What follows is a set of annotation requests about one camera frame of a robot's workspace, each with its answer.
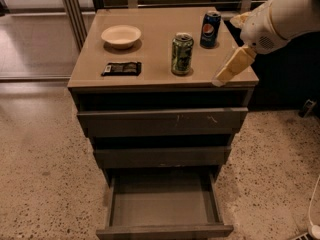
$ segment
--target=cable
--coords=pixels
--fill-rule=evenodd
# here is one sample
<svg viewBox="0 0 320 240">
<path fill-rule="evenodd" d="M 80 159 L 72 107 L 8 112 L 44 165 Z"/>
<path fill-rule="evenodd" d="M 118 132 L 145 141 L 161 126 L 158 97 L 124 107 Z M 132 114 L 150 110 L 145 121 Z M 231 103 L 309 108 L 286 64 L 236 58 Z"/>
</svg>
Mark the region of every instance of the cable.
<svg viewBox="0 0 320 240">
<path fill-rule="evenodd" d="M 314 187 L 313 194 L 312 194 L 312 197 L 311 197 L 311 200 L 310 200 L 310 204 L 309 204 L 308 218 L 309 218 L 309 222 L 310 222 L 311 226 L 313 226 L 313 222 L 312 222 L 312 220 L 311 220 L 311 215 L 310 215 L 310 213 L 311 213 L 311 203 L 312 203 L 313 198 L 314 198 L 314 195 L 315 195 L 315 193 L 316 193 L 317 186 L 318 186 L 318 184 L 319 184 L 319 180 L 320 180 L 320 174 L 319 174 L 318 180 L 317 180 L 317 182 L 316 182 L 316 185 L 315 185 L 315 187 Z"/>
</svg>

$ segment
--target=dark blue can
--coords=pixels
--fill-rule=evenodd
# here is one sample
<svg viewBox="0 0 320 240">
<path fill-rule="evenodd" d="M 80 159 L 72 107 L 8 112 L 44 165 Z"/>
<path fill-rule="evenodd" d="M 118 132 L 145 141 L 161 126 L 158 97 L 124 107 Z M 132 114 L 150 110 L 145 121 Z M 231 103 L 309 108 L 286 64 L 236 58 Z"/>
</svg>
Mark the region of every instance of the dark blue can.
<svg viewBox="0 0 320 240">
<path fill-rule="evenodd" d="M 208 11 L 203 17 L 200 45 L 204 48 L 213 48 L 216 45 L 221 22 L 221 13 Z"/>
</svg>

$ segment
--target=wooden countertop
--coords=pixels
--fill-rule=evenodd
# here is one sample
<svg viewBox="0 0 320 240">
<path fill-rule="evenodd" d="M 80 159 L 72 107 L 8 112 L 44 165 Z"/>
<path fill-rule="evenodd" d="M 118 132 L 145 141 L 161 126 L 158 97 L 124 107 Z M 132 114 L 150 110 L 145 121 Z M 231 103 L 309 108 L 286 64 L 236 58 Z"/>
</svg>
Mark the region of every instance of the wooden countertop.
<svg viewBox="0 0 320 240">
<path fill-rule="evenodd" d="M 144 88 L 144 87 L 214 87 L 213 76 L 237 45 L 223 22 L 218 45 L 213 49 L 200 46 L 202 19 L 208 7 L 113 9 L 97 12 L 86 42 L 68 83 L 74 87 Z M 106 45 L 101 33 L 115 25 L 138 27 L 141 38 L 128 50 Z M 171 73 L 172 39 L 177 32 L 188 32 L 194 38 L 192 72 L 187 76 Z M 100 74 L 109 62 L 142 62 L 139 76 L 105 76 Z M 258 78 L 249 67 L 226 86 L 254 86 Z"/>
</svg>

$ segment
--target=bowl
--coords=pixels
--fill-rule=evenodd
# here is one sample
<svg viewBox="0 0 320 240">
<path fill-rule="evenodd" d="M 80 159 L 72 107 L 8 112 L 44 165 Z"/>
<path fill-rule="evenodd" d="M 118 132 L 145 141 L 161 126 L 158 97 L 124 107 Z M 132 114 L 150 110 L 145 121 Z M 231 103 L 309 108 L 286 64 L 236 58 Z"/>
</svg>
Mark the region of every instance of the bowl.
<svg viewBox="0 0 320 240">
<path fill-rule="evenodd" d="M 115 49 L 129 49 L 141 36 L 140 29 L 118 25 L 107 28 L 101 34 L 101 38 Z"/>
</svg>

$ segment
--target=white robot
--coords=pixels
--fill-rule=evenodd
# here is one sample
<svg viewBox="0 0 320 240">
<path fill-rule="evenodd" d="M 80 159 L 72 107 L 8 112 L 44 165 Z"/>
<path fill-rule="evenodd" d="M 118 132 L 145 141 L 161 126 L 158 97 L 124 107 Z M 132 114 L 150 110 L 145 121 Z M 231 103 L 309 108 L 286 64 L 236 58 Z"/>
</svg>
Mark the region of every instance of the white robot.
<svg viewBox="0 0 320 240">
<path fill-rule="evenodd" d="M 268 0 L 249 13 L 234 17 L 244 45 L 235 50 L 212 83 L 222 86 L 250 66 L 257 54 L 268 54 L 290 40 L 320 31 L 320 0 Z"/>
</svg>

